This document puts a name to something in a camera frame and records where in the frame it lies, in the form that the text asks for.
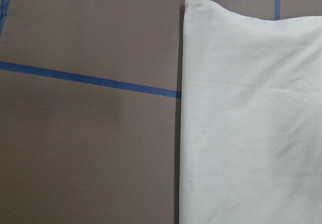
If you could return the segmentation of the cream long sleeve cat shirt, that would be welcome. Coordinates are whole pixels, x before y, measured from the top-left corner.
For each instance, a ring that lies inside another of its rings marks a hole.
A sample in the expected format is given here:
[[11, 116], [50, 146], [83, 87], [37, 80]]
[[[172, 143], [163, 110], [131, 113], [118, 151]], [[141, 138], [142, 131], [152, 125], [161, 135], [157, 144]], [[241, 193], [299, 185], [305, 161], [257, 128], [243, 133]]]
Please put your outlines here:
[[321, 17], [185, 0], [180, 223], [321, 223]]

